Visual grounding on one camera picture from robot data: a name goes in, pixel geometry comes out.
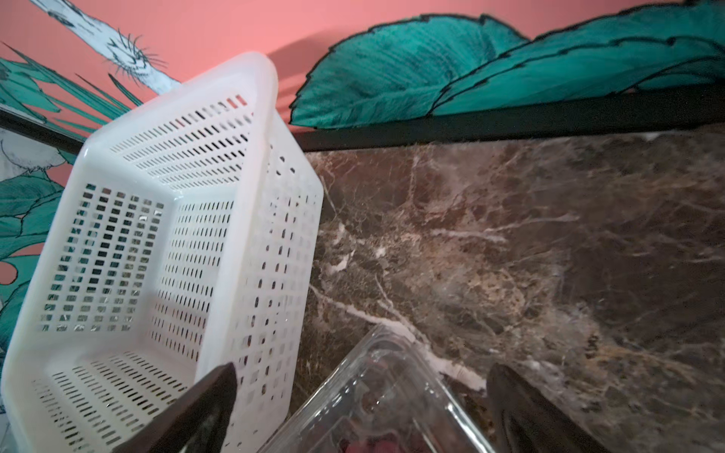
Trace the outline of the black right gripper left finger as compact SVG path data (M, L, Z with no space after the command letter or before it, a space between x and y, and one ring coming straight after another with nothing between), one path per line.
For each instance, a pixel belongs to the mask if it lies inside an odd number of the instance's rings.
M230 362L215 367L115 452L219 452L237 394Z

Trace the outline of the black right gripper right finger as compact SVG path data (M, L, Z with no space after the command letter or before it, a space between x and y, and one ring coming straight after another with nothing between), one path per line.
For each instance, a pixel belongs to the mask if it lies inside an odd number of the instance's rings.
M498 452L609 452L507 365L491 367L486 392Z

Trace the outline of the red grape bunch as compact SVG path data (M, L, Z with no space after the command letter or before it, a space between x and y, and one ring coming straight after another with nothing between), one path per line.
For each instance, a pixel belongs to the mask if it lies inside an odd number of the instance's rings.
M412 453L420 452L406 439L395 433L366 437L358 440L344 439L338 443L338 451L343 453Z

